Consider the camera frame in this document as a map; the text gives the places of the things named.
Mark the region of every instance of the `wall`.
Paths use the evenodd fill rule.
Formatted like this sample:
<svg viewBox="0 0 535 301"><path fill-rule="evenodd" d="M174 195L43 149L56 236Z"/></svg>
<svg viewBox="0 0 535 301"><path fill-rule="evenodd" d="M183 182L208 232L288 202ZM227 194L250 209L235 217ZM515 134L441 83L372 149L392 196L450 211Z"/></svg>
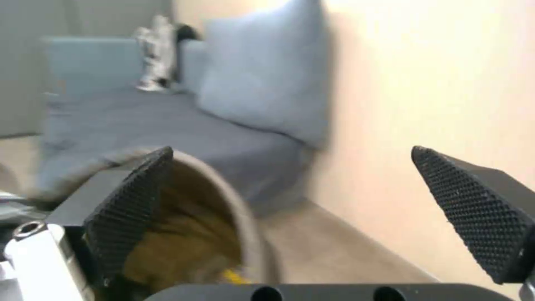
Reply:
<svg viewBox="0 0 535 301"><path fill-rule="evenodd" d="M177 5L183 22L281 0ZM535 189L535 7L529 0L325 0L333 129L311 198L445 282L516 296L478 267L410 160L413 145L503 169Z"/></svg>

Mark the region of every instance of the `floor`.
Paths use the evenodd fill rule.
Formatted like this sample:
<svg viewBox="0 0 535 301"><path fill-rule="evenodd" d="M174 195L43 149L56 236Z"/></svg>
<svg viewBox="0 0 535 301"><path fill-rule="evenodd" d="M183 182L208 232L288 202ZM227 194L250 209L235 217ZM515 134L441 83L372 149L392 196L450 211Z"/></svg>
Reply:
<svg viewBox="0 0 535 301"><path fill-rule="evenodd" d="M19 192L32 187L39 158L37 142L38 137L0 140L0 164L18 182L0 190ZM286 283L434 282L314 204L271 216L261 226L276 250Z"/></svg>

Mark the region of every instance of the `light blue pillow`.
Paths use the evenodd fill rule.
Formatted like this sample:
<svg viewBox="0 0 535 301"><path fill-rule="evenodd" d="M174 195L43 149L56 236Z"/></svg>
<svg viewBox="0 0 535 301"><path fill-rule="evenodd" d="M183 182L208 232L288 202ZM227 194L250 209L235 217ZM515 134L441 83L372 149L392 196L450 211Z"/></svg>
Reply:
<svg viewBox="0 0 535 301"><path fill-rule="evenodd" d="M328 33L320 0L206 24L201 109L314 147L326 136Z"/></svg>

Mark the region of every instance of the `couch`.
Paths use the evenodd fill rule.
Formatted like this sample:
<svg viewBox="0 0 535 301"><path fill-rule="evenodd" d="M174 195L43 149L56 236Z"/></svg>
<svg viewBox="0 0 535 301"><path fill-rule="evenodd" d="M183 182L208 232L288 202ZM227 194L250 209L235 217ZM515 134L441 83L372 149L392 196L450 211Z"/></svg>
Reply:
<svg viewBox="0 0 535 301"><path fill-rule="evenodd" d="M303 14L308 14L309 17L301 18ZM44 39L50 81L54 89L46 93L47 116L43 125L42 160L36 185L40 195L53 191L61 179L68 178L69 174L77 169L82 169L95 160L105 160L107 153L139 146L169 145L219 171L249 203L257 216L270 214L303 201L304 173L314 150L319 147L316 143L319 140L316 139L318 135L315 135L315 132L318 132L316 129L323 130L325 120L323 116L316 118L313 114L301 118L299 112L295 113L294 118L292 109L295 108L288 104L300 105L297 111L326 113L326 104L323 101L316 101L315 106L314 103L310 106L300 103L308 101L307 99L324 97L323 91L316 93L314 90L323 86L324 71L308 70L309 66L323 62L323 59L317 59L318 53L323 55L323 48L320 47L321 51L318 52L315 50L317 47L298 47L300 45L292 46L292 43L302 43L303 39L299 39L300 32L312 33L312 40L317 43L318 28L324 27L322 22L317 21L321 21L319 17L319 0L290 0L285 6L270 13L254 13L235 21L225 19L208 24L206 41L186 40L178 45L178 65L182 79L178 84L182 89L176 93L144 93L136 90L134 86L142 74L142 59L133 39ZM274 26L274 20L281 26ZM296 32L285 34L285 26L293 26ZM255 27L258 28L258 33L249 35L250 29ZM247 32L235 35L241 28ZM266 28L281 31L283 34L273 35L271 32L265 32ZM229 37L220 39L225 34ZM237 45L236 47L245 49L242 47L246 45L244 42L233 41L241 36L267 41L267 46L273 49L271 53L265 53L265 47L259 51L245 52L248 59L251 59L254 53L261 55L260 60L274 57L277 61L281 54L286 60L294 56L290 62L283 62L276 68L293 65L293 70L282 73L283 76L287 74L296 80L295 84L288 86L287 95L299 92L301 96L285 96L284 87L279 86L288 82L287 80L281 82L278 76L262 78L265 74L271 76L273 72L269 68L269 72L265 72L266 63L257 59L241 62L240 65L242 69L249 66L256 69L244 70L235 75L234 82L225 82L223 87L212 88L209 93L205 93L203 87L207 85L207 78L213 82L217 81L219 75L228 80L225 78L225 70L215 72L211 68L210 64L217 63L216 55L225 63L218 66L230 67L232 72L239 72L239 69L226 64L229 60L224 55L231 54L230 59L234 60L232 56L237 52L233 47ZM270 41L271 38L286 39L289 42ZM288 50L293 48L296 52L290 52L287 56ZM299 62L301 57L311 53L310 49L314 61L311 64ZM301 50L307 51L305 55L300 53ZM303 71L314 75L314 80L309 80L306 74L302 77ZM255 91L254 87L241 91L236 87L229 89L232 85L240 85L251 79L256 80L253 84L260 82L262 90ZM228 101L223 99L223 109L220 109L220 100L214 103L214 97L204 97L214 93L220 96L230 90L235 93L235 97L231 95L232 99ZM279 103L270 103L260 108L260 115L253 114L240 119L240 110L244 108L242 104L236 103L235 107L226 106L227 103L241 101L240 98L243 97L247 97L245 101L248 103L255 103L257 99L261 102L262 97L266 95L276 95L277 97L268 101ZM266 115L274 114L275 118L262 121L263 110L266 110ZM278 116L285 119L281 121L277 119ZM313 137L312 143L308 142L309 137Z"/></svg>

